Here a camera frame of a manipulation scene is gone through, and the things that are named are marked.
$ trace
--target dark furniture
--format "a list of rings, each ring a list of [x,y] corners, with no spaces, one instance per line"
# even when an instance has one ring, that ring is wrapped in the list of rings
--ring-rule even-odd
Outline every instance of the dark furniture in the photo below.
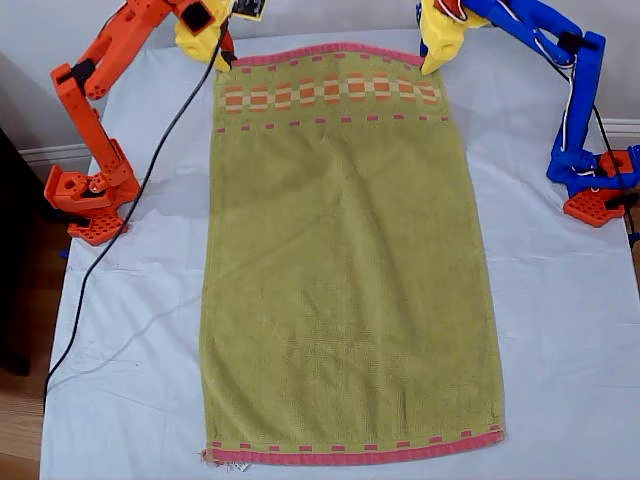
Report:
[[[54,218],[44,199],[44,186],[0,129],[0,250],[4,281],[0,288],[0,368],[16,375],[29,374],[26,326],[16,315],[17,289],[21,280],[34,215]]]

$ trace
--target white tablecloth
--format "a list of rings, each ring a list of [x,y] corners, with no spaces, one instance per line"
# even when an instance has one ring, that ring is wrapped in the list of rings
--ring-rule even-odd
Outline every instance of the white tablecloth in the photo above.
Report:
[[[419,36],[416,30],[271,37],[238,41],[237,53],[337,40],[416,52]],[[176,48],[144,51],[112,89],[104,124],[139,177],[203,70]],[[494,29],[471,32],[443,74],[486,246],[506,440],[470,453],[362,468],[254,465],[229,474],[201,463],[198,327],[209,84],[160,155],[131,230],[89,281],[76,344],[51,385],[41,478],[640,476],[640,302],[624,226],[614,221],[596,230],[564,215],[566,192],[545,177],[567,85],[543,59]],[[599,141],[592,147],[603,149]],[[69,338],[83,273],[99,250],[73,242],[54,360]]]

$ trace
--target towel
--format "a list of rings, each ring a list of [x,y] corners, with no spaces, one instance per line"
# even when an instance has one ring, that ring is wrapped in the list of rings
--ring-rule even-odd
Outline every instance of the towel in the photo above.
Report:
[[[329,44],[216,77],[209,460],[359,465],[503,439],[473,188],[421,63]]]

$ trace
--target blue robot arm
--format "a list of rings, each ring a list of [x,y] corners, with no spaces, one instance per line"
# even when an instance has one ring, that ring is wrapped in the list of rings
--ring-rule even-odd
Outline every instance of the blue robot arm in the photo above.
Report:
[[[640,180],[640,147],[630,147],[632,173],[602,174],[600,155],[584,149],[594,108],[606,40],[538,0],[463,0],[464,8],[487,18],[543,56],[570,83],[570,98],[553,145],[547,176],[573,197],[587,189],[627,189]],[[552,41],[544,32],[556,37]]]

